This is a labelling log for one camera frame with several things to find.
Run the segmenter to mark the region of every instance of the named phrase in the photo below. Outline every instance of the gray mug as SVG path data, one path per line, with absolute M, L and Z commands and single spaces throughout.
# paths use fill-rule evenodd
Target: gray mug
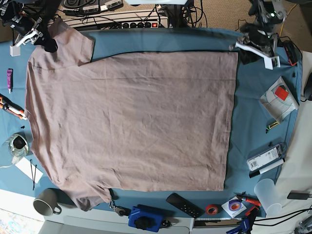
M 45 189 L 39 194 L 33 202 L 35 210 L 43 216 L 59 215 L 62 212 L 61 207 L 57 204 L 57 194 L 52 189 Z

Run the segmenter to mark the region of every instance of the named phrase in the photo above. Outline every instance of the red tape roll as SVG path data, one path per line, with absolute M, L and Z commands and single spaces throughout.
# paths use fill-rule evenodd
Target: red tape roll
M 215 215 L 219 213 L 219 209 L 216 205 L 209 205 L 206 207 L 206 214 L 207 215 Z

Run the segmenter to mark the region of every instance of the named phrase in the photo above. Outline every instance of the table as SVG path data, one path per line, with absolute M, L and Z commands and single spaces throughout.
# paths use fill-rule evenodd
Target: table
M 93 60 L 95 60 L 132 51 L 227 51 L 229 44 L 235 42 L 239 33 L 222 29 L 190 28 L 106 30 L 105 32 L 87 32 L 85 35 L 96 41 L 93 54 Z M 0 49 L 8 51 L 8 45 L 8 43 L 0 44 Z M 14 69 L 14 89 L 9 98 L 22 107 L 24 106 L 26 62 L 33 49 L 32 45 L 24 46 L 21 50 L 21 57 L 11 58 L 8 55 L 0 65 L 2 74 L 7 68 Z M 248 194 L 254 195 L 254 185 L 260 179 L 269 177 L 277 180 L 280 168 L 249 179 L 246 160 L 252 151 L 267 148 L 270 142 L 273 144 L 283 141 L 289 143 L 291 139 L 297 111 L 292 112 L 280 126 L 275 127 L 266 135 L 265 127 L 268 123 L 273 122 L 273 118 L 258 101 L 259 97 L 280 75 L 283 76 L 299 101 L 302 78 L 301 63 L 298 64 L 298 67 L 291 67 L 284 49 L 279 48 L 278 53 L 281 56 L 281 68 L 275 68 L 273 71 L 264 68 L 262 59 L 247 65 L 238 64 L 225 189 L 222 192 L 177 192 L 195 205 L 204 209 L 208 204 L 223 204 L 233 197 L 234 192 L 246 191 Z M 4 79 L 0 80 L 0 93 L 3 95 L 7 93 Z M 18 120 L 3 111 L 0 112 L 0 119 L 0 142 L 4 142 L 12 133 L 20 131 L 22 125 L 25 125 L 24 131 L 27 140 L 31 141 L 28 122 Z M 42 170 L 35 157 L 28 156 L 28 159 L 31 158 Z M 35 190 L 32 191 L 32 181 L 16 167 L 0 170 L 0 178 L 0 189 L 29 196 L 37 196 L 45 188 L 55 188 L 45 174 L 36 185 Z M 186 217 L 184 213 L 177 211 L 165 202 L 165 198 L 172 192 L 143 193 L 123 190 L 114 190 L 114 192 L 119 196 L 116 201 L 119 206 L 149 205 L 167 210 L 170 216 Z M 61 194 L 59 194 L 59 201 L 70 203 L 68 198 Z M 109 210 L 109 207 L 102 203 L 96 209 Z M 222 211 L 215 217 L 229 216 Z

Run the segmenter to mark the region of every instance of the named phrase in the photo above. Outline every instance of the mug handle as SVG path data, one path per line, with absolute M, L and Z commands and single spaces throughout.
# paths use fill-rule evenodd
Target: mug handle
M 55 208 L 58 208 L 59 211 L 53 211 L 53 213 L 59 215 L 62 212 L 62 208 L 58 204 L 56 204 Z

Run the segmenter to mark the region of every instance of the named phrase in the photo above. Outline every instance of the pink t-shirt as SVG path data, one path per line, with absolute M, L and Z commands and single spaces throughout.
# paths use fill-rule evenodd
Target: pink t-shirt
M 90 62 L 94 43 L 60 19 L 58 51 L 27 68 L 31 150 L 87 211 L 108 188 L 222 191 L 237 53 L 128 53 Z

